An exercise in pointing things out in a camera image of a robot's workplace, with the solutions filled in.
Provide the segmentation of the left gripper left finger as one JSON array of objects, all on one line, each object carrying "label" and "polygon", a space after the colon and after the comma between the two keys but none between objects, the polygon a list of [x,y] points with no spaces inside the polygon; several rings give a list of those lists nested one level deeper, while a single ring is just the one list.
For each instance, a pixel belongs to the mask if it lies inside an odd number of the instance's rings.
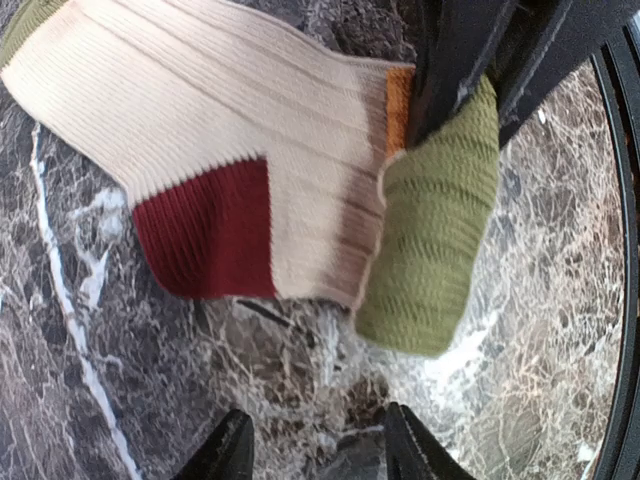
[{"label": "left gripper left finger", "polygon": [[252,480],[253,466],[253,421],[232,409],[173,480]]}]

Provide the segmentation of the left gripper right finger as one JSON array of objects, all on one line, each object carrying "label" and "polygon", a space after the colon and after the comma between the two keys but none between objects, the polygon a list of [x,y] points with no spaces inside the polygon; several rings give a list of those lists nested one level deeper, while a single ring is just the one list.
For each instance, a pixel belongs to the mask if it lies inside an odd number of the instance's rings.
[{"label": "left gripper right finger", "polygon": [[389,404],[384,438],[389,480],[474,480],[406,405]]}]

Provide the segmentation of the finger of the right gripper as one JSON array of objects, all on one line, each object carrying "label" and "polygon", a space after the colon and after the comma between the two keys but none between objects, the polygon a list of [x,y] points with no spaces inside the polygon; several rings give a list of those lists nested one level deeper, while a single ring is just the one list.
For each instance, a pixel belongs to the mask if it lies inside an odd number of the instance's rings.
[{"label": "finger of the right gripper", "polygon": [[639,10],[637,1],[524,1],[495,60],[505,146],[546,96]]},{"label": "finger of the right gripper", "polygon": [[515,11],[513,1],[418,1],[421,34],[406,145],[416,147],[473,93]]}]

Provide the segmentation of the striped brown beige sock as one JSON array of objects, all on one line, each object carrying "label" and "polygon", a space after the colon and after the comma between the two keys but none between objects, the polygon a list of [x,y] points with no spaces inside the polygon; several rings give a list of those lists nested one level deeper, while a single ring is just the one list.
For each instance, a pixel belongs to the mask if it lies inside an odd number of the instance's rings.
[{"label": "striped brown beige sock", "polygon": [[343,55],[229,1],[26,1],[11,96],[122,186],[190,298],[327,299],[405,353],[451,344],[498,178],[487,78],[415,147],[412,66]]}]

